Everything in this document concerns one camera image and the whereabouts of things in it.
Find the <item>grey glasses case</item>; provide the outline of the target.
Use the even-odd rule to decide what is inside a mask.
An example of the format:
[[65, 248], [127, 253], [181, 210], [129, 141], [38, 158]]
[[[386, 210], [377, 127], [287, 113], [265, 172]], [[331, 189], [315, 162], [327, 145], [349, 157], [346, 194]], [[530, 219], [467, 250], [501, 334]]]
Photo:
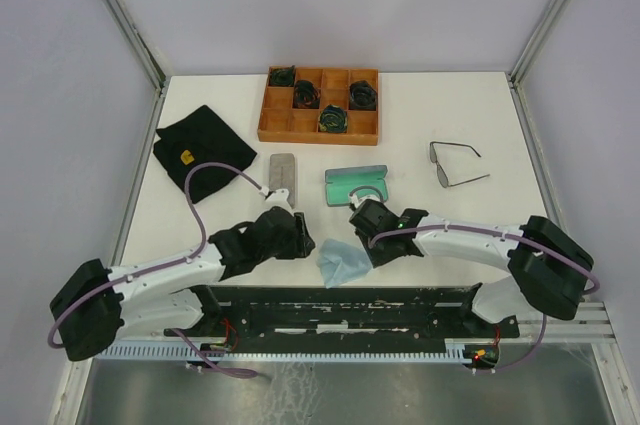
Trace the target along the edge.
[[292, 153], [276, 153], [269, 160], [269, 189], [286, 188], [289, 190], [289, 203], [292, 209], [296, 206], [297, 168]]

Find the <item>blue glasses case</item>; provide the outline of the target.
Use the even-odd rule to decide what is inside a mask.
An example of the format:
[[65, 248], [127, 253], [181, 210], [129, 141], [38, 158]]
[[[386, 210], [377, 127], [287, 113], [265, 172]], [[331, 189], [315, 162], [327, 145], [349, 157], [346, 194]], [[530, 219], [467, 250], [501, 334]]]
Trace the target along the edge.
[[354, 205], [365, 198], [386, 202], [386, 165], [367, 165], [325, 171], [325, 198], [329, 207]]

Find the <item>thin-frame glasses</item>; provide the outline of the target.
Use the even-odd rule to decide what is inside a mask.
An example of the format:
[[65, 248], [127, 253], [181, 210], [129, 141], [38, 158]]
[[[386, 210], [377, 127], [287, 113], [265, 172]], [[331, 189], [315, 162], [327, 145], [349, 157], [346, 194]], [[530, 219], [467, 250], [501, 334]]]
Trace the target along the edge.
[[470, 150], [477, 158], [481, 158], [482, 155], [479, 153], [479, 151], [475, 147], [469, 144], [458, 143], [458, 142], [447, 142], [447, 141], [430, 141], [428, 144], [429, 159], [430, 159], [430, 162], [436, 167], [436, 176], [437, 176], [438, 182], [440, 186], [443, 187], [444, 189], [449, 189], [449, 188], [454, 188], [461, 185], [474, 183], [490, 177], [489, 174], [484, 174], [484, 175], [479, 175], [470, 179], [452, 183], [439, 160], [438, 153], [437, 153], [438, 145], [467, 149], [467, 150]]

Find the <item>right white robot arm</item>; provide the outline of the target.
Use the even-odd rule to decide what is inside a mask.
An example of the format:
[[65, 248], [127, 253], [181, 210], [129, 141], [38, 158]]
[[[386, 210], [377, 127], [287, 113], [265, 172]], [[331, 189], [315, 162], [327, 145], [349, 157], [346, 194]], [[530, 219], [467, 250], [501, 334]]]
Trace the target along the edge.
[[375, 267], [408, 256], [448, 257], [505, 272], [475, 285], [460, 309], [460, 327], [472, 336], [517, 314], [570, 321], [581, 299], [600, 287], [589, 253], [543, 216], [489, 226], [413, 208], [396, 215], [371, 195], [352, 199], [351, 208], [349, 222]]

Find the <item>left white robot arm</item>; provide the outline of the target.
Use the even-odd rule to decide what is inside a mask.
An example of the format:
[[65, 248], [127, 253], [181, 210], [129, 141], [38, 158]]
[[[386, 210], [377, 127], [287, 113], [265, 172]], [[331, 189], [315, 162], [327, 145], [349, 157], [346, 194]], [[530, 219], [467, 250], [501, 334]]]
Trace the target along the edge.
[[47, 343], [78, 362], [128, 336], [172, 328], [212, 334], [221, 311], [195, 288], [249, 274], [270, 259], [306, 258], [314, 248], [303, 213], [272, 207], [169, 259], [113, 268], [89, 260], [51, 300]]

